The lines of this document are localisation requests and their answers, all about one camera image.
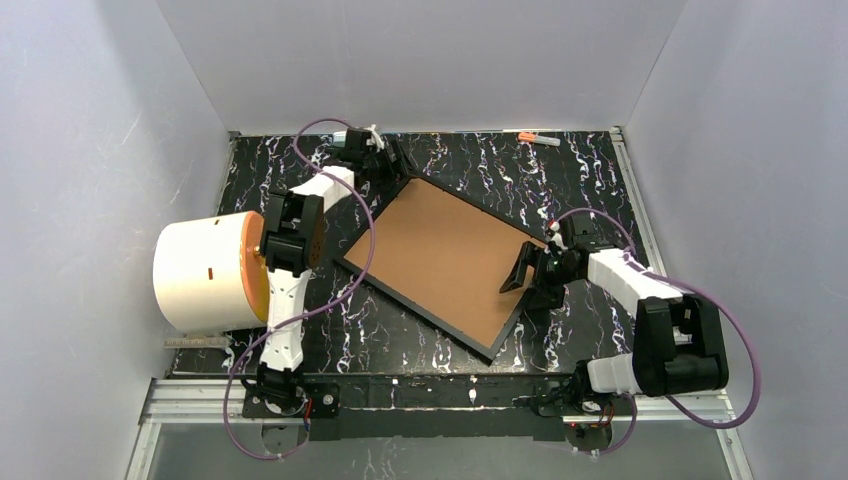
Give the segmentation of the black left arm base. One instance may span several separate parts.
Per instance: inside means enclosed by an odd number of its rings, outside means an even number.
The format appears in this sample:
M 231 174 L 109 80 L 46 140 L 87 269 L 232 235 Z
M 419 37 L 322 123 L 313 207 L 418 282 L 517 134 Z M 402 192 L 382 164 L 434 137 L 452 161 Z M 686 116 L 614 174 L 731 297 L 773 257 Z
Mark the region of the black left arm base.
M 336 383 L 308 382 L 290 369 L 273 370 L 261 364 L 253 377 L 240 380 L 245 389 L 244 418 L 335 418 L 340 387 Z

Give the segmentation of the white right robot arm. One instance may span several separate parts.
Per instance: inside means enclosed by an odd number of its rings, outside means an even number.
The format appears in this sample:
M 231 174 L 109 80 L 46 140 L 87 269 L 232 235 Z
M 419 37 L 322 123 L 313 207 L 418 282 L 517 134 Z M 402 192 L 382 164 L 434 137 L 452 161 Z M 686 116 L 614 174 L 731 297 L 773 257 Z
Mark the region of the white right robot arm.
M 606 240 L 595 210 L 574 209 L 551 222 L 544 246 L 522 244 L 499 291 L 525 288 L 526 310 L 563 306 L 565 288 L 586 281 L 635 319 L 630 352 L 578 363 L 557 393 L 569 401 L 611 394 L 651 397 L 720 390 L 729 380 L 720 312 L 704 296 L 652 277 L 630 247 Z

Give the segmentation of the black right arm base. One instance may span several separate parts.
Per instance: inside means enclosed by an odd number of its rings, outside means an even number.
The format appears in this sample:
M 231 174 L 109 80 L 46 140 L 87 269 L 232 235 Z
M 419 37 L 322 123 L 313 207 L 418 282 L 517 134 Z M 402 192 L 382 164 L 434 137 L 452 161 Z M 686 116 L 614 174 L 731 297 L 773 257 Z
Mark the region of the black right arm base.
M 541 417 L 561 417 L 580 412 L 601 415 L 615 405 L 616 393 L 601 393 L 590 385 L 588 362 L 580 361 L 575 370 L 564 377 L 537 382 L 528 400 L 531 410 Z

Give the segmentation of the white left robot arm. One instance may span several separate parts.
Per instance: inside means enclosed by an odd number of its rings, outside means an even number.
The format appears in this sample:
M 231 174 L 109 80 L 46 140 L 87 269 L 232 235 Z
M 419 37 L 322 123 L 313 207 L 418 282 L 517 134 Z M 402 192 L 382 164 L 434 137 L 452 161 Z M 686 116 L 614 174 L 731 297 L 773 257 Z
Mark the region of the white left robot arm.
M 304 301 L 324 246 L 324 216 L 366 183 L 392 189 L 410 177 L 410 162 L 395 140 L 373 127 L 336 132 L 323 167 L 285 192 L 269 195 L 259 253 L 265 260 L 270 302 L 267 337 L 259 360 L 264 370 L 293 373 L 301 365 Z

